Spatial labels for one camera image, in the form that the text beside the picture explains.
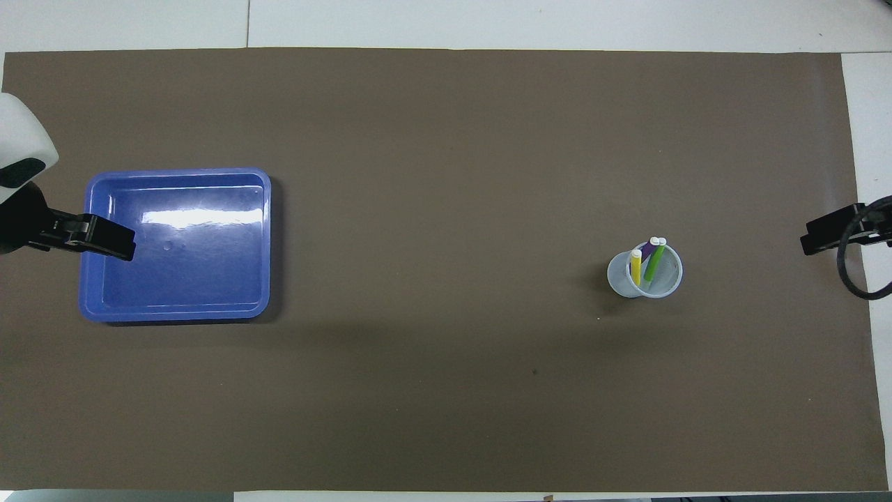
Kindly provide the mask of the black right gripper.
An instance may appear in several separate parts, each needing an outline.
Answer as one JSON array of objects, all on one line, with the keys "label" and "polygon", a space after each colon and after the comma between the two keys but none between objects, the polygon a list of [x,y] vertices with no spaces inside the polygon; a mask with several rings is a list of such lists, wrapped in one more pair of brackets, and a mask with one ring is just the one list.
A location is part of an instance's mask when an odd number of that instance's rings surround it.
[{"label": "black right gripper", "polygon": [[834,249],[839,246],[845,227],[850,220],[866,208],[864,220],[872,223],[873,230],[864,245],[884,243],[891,245],[891,200],[892,196],[885,196],[873,203],[848,204],[841,209],[825,214],[806,223],[806,235],[800,238],[801,248],[805,255],[814,255],[822,251]]}]

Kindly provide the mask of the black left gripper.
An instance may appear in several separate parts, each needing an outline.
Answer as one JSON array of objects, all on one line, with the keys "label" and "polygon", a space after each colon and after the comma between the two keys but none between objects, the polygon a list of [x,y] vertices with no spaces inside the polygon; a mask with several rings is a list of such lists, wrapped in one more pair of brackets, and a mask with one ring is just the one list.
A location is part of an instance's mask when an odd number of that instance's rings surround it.
[{"label": "black left gripper", "polygon": [[[43,244],[39,241],[42,232]],[[136,232],[92,213],[51,212],[43,192],[29,181],[1,204],[1,254],[23,247],[45,252],[63,249],[95,253],[132,261]]]}]

